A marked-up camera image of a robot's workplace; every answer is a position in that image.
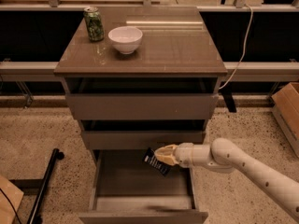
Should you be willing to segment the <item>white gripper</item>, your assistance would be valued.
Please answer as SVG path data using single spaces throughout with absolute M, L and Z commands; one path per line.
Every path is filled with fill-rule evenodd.
M 182 143 L 180 145 L 168 145 L 154 151 L 156 159 L 167 165 L 179 165 L 183 168 L 192 166 L 193 143 Z

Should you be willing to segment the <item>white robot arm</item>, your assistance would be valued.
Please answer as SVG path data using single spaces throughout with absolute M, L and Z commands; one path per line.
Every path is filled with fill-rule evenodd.
M 231 173 L 236 169 L 299 221 L 299 183 L 252 158 L 228 139 L 217 138 L 210 145 L 168 145 L 156 149 L 154 155 L 158 161 L 170 166 L 202 166 L 219 173 Z

